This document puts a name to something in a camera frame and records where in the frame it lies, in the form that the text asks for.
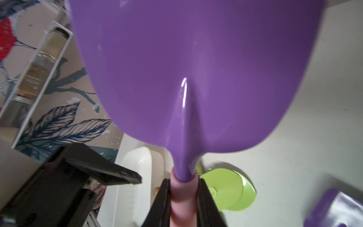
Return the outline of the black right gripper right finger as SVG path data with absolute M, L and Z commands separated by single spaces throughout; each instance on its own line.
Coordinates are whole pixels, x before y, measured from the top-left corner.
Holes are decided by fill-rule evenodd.
M 197 227 L 226 227 L 204 179 L 197 192 Z

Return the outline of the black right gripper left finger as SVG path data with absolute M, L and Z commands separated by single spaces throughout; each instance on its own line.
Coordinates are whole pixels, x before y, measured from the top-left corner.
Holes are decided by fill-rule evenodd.
M 170 227 L 170 179 L 164 179 L 142 227 Z

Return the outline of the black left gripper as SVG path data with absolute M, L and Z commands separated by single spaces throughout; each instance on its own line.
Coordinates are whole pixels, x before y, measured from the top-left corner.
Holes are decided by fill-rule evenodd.
M 140 184 L 142 177 L 85 144 L 60 146 L 1 210 L 2 227 L 82 227 L 96 193 L 88 187 Z

